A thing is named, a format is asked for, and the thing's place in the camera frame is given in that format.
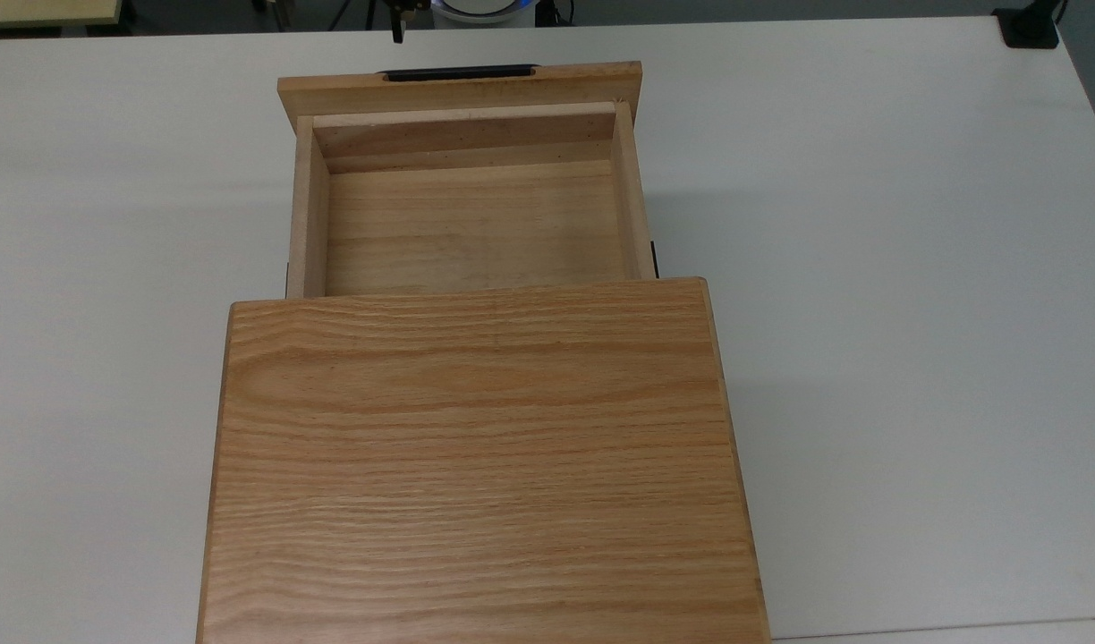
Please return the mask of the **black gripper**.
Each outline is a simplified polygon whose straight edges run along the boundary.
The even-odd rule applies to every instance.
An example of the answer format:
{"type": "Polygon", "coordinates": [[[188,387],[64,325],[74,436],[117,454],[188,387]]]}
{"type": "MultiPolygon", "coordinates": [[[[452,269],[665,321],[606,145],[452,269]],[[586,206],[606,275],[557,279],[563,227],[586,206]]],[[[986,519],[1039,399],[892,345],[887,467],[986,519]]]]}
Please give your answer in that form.
{"type": "Polygon", "coordinates": [[[404,34],[407,32],[407,20],[404,16],[413,16],[420,11],[420,1],[416,0],[385,0],[384,4],[391,15],[392,38],[396,44],[402,44],[404,34]]]}

